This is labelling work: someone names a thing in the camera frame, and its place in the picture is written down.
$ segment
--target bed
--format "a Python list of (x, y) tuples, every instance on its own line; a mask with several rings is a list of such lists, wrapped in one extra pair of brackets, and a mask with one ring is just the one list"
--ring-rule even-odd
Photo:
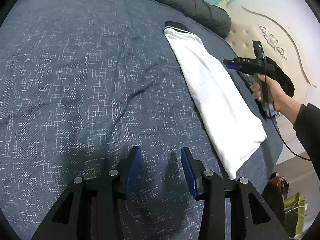
[[(203, 203), (188, 192), (180, 149), (227, 175), (163, 35), (166, 20), (182, 22), (219, 61), (236, 57), (221, 29), (154, 0), (19, 0), (11, 9), (0, 28), (0, 209), (21, 239), (74, 177), (98, 177), (133, 145), (142, 169), (119, 203), (124, 238), (197, 239)], [(237, 172), (262, 193), (282, 142), (228, 73), (267, 134)]]

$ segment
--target tufted headboard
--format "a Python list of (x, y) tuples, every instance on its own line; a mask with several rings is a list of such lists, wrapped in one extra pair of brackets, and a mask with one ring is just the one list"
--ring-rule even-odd
[[(301, 104), (307, 103), (308, 86), (316, 86), (309, 74), (300, 47), (289, 27), (281, 26), (276, 19), (250, 8), (228, 6), (230, 0), (217, 4), (226, 10), (231, 18), (231, 31), (226, 41), (238, 57), (255, 58), (253, 40), (261, 41), (267, 57), (273, 59), (290, 77), (295, 92), (293, 98)], [(296, 137), (292, 124), (284, 117), (277, 118), (280, 133), (285, 141)]]

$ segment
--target blue finger pad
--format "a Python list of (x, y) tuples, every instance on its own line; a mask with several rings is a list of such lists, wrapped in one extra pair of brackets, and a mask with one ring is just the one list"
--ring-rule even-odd
[(181, 149), (181, 164), (182, 164), (184, 176), (186, 177), (189, 192), (193, 196), (193, 198), (196, 199), (198, 197), (198, 192), (196, 190), (195, 176), (193, 174), (186, 152), (183, 148)]
[(239, 69), (241, 69), (241, 66), (239, 66), (239, 65), (226, 65), (226, 68), (239, 70)]
[(134, 146), (136, 151), (134, 153), (134, 158), (131, 162), (130, 168), (129, 168), (129, 172), (128, 172), (128, 176), (126, 179), (126, 187), (125, 187), (125, 191), (124, 191), (124, 195), (125, 197), (129, 197), (129, 195), (131, 194), (133, 187), (134, 187), (134, 183), (136, 178), (138, 177), (138, 172), (140, 169), (140, 162), (141, 162), (141, 148), (139, 146)]

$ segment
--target folded white towel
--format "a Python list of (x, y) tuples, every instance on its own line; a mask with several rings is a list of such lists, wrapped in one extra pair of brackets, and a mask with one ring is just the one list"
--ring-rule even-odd
[(166, 22), (164, 34), (223, 167), (235, 179), (236, 171), (267, 138), (262, 123), (198, 36), (174, 22)]

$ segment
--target decorative carving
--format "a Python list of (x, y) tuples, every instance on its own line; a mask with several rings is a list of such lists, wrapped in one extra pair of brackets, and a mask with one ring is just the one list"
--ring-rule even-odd
[(273, 47), (274, 50), (277, 50), (284, 59), (287, 59), (287, 57), (285, 56), (285, 50), (280, 45), (278, 45), (278, 39), (276, 39), (273, 34), (270, 34), (269, 30), (266, 27), (260, 26), (259, 24), (258, 26), (260, 27), (260, 30), (262, 31), (263, 36), (268, 44)]
[(251, 13), (251, 14), (255, 14), (255, 15), (258, 15), (258, 16), (262, 16), (270, 21), (272, 21), (274, 24), (276, 24), (281, 30), (283, 30), (283, 32), (288, 36), (288, 38), (290, 39), (290, 41), (292, 42), (292, 45), (294, 46), (294, 49), (296, 50), (296, 53), (297, 53), (297, 56), (298, 56), (298, 60), (299, 60), (299, 65), (300, 65), (300, 69), (301, 69), (301, 72), (306, 80), (306, 82), (308, 84), (310, 84), (311, 86), (313, 87), (317, 87), (316, 83), (313, 81), (312, 79), (312, 76), (310, 75), (310, 73), (307, 71), (308, 69), (304, 69), (304, 67), (302, 66), (302, 61), (301, 61), (301, 57), (300, 57), (300, 54), (299, 54), (299, 50), (297, 48), (297, 45), (296, 43), (294, 42), (294, 40), (292, 39), (292, 37), (290, 36), (290, 34), (286, 31), (285, 28), (283, 28), (277, 21), (275, 21), (274, 19), (264, 15), (264, 14), (261, 14), (261, 13), (257, 13), (257, 12), (253, 12), (253, 11), (250, 11), (248, 9), (246, 9), (245, 7), (241, 6), (243, 10), (245, 10), (246, 12), (248, 13)]

